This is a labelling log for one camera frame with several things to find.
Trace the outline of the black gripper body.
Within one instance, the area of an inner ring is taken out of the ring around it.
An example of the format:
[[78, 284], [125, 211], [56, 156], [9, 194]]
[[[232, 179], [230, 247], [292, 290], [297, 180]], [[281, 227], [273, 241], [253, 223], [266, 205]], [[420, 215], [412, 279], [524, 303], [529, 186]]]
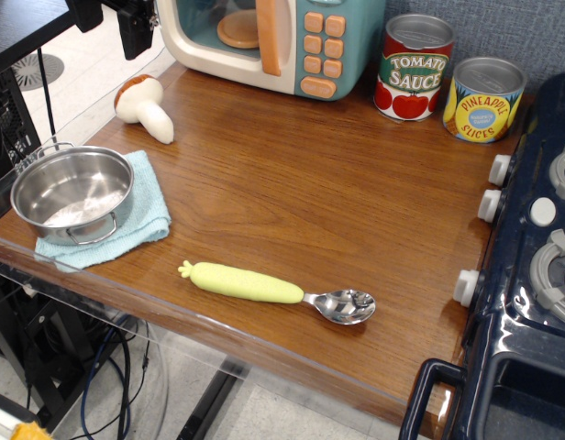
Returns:
[[102, 0], [101, 3], [115, 11], [126, 8], [137, 12], [155, 11], [155, 2], [153, 0]]

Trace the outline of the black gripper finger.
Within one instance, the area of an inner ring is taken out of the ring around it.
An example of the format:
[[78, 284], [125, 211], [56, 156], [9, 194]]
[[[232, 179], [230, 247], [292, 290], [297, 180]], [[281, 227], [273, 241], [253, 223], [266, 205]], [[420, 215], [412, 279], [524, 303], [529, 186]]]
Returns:
[[130, 9], [116, 11], [124, 56], [132, 61], [151, 48], [153, 32], [159, 25], [156, 11], [137, 12]]
[[76, 27], [83, 33], [98, 27], [104, 20], [99, 0], [66, 0]]

